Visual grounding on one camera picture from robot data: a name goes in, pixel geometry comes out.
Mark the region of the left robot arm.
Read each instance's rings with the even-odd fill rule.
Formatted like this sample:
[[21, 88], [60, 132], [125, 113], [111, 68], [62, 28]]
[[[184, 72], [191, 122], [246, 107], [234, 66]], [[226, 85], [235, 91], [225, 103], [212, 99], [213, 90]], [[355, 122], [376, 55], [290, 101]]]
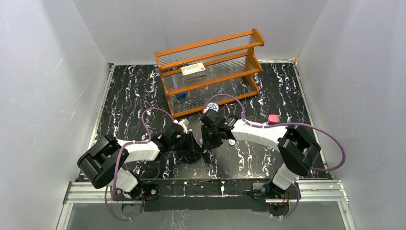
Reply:
[[198, 158], [203, 153], [184, 120], [173, 122], [149, 141], [130, 142], [105, 135], [79, 157], [77, 166], [94, 188], [117, 188], [127, 198], [140, 199], [145, 194], [143, 182], [134, 172], [123, 169], [123, 165], [133, 161], [155, 161], [170, 151], [185, 160]]

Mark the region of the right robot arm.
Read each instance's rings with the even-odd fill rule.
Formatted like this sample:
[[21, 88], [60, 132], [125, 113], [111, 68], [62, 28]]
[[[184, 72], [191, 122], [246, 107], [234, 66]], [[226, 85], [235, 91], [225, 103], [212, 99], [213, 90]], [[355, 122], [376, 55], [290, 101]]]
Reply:
[[218, 148], [223, 140], [232, 139], [251, 141], [280, 153], [283, 164], [272, 179], [267, 184], [254, 183], [250, 190], [242, 193], [257, 200], [283, 198], [299, 177], [310, 173], [321, 151], [320, 145], [302, 123], [267, 127], [236, 115], [224, 117], [213, 109], [207, 109], [201, 121], [204, 150]]

